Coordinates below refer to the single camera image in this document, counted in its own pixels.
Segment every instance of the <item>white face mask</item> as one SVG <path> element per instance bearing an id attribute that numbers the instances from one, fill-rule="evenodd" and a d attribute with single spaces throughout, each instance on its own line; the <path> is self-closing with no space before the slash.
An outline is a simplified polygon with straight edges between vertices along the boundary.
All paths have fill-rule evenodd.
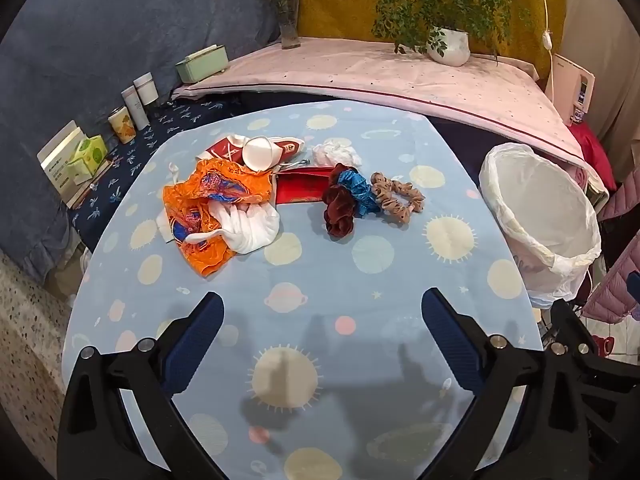
<path id="1" fill-rule="evenodd" d="M 268 202 L 246 207 L 210 200 L 209 213 L 220 222 L 220 229 L 190 234 L 184 239 L 185 243 L 199 244 L 222 236 L 229 249 L 247 254 L 273 242 L 280 229 L 280 215 Z"/>

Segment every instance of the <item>beige polka dot scrunchie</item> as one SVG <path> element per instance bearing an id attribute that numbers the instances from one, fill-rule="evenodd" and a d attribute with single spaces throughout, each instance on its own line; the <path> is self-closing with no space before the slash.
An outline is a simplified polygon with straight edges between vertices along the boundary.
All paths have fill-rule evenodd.
<path id="1" fill-rule="evenodd" d="M 389 211 L 403 224 L 409 223 L 413 211 L 419 213 L 424 209 L 424 195 L 414 188 L 411 182 L 403 184 L 397 180 L 388 179 L 382 173 L 371 175 L 371 190 L 376 197 L 376 202 L 384 211 Z M 402 204 L 393 196 L 396 193 L 408 199 L 408 203 Z"/>

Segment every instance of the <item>white cloth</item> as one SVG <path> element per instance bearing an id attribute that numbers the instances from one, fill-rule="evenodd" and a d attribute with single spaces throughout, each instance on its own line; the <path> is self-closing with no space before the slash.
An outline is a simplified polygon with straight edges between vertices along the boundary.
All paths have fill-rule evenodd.
<path id="1" fill-rule="evenodd" d="M 166 215 L 166 209 L 164 209 L 164 207 L 156 217 L 156 225 L 158 226 L 158 231 L 160 231 L 162 240 L 164 240 L 165 243 L 169 243 L 174 239 L 174 233 L 171 231 L 169 217 Z"/>
<path id="2" fill-rule="evenodd" d="M 247 254 L 273 242 L 280 229 L 280 215 L 268 202 L 236 206 L 210 200 L 209 213 L 220 222 L 220 229 L 190 234 L 185 243 L 199 244 L 221 235 L 229 249 Z"/>
<path id="3" fill-rule="evenodd" d="M 169 172 L 171 173 L 171 178 L 174 181 L 174 186 L 178 184 L 178 172 L 180 168 L 176 166 L 174 163 L 169 162 Z"/>
<path id="4" fill-rule="evenodd" d="M 339 140 L 327 139 L 322 144 L 314 146 L 311 151 L 314 154 L 316 165 L 332 167 L 340 162 L 345 166 L 361 166 L 362 159 L 351 146 L 343 146 Z"/>

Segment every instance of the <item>table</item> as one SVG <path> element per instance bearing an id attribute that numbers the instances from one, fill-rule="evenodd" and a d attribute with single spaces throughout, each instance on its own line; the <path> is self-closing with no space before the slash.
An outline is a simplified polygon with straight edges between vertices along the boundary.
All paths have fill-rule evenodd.
<path id="1" fill-rule="evenodd" d="M 404 226 L 370 214 L 333 240 L 324 204 L 281 205 L 273 244 L 204 279 L 162 241 L 154 218 L 168 164 L 187 178 L 194 156 L 231 133 L 338 139 L 361 155 L 364 175 L 411 180 L 425 209 Z M 128 350 L 214 290 L 223 326 L 174 402 L 231 480 L 413 480 L 472 398 L 422 321 L 431 286 L 485 332 L 542 348 L 494 218 L 425 117 L 349 101 L 255 112 L 176 135 L 142 169 L 78 292 L 63 377 L 83 346 Z M 124 400 L 147 457 L 162 465 L 135 402 Z M 498 456 L 521 400 L 514 392 L 484 463 Z"/>

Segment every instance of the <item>white cardboard box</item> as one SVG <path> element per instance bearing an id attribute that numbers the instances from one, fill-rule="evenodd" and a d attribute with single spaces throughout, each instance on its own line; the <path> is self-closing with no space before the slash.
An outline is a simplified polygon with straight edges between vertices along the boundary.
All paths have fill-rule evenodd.
<path id="1" fill-rule="evenodd" d="M 66 162 L 84 139 L 86 135 L 75 121 L 71 121 L 38 152 L 40 166 L 67 206 L 71 205 L 73 197 L 81 189 L 82 184 L 74 182 Z"/>

